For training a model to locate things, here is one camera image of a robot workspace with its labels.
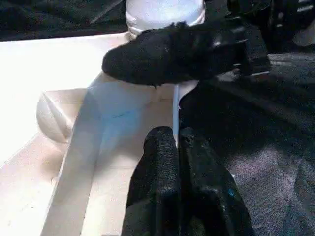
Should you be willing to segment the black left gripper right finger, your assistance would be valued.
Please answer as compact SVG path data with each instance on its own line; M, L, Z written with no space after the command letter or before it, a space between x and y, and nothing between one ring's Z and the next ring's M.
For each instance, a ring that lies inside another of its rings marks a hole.
M232 174L209 141L190 127L179 135L189 236L253 236L251 217Z

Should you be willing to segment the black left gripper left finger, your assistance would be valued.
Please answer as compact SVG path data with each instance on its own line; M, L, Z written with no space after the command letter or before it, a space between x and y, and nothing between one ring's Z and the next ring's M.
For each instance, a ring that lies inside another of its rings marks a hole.
M152 129L130 178L124 236L180 234L179 156L170 127Z

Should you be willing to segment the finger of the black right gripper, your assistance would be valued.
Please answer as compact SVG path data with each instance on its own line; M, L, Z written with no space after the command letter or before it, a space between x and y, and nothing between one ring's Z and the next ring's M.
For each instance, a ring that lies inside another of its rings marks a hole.
M139 85L208 79L231 71L241 61L237 56L240 42L241 26L231 21L171 24L144 31L108 51L102 71Z

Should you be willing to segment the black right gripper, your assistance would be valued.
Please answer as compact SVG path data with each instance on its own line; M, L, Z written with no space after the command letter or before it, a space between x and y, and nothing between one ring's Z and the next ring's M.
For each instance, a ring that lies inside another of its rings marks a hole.
M247 59L241 75L315 75L313 0L229 0L227 7L246 25Z

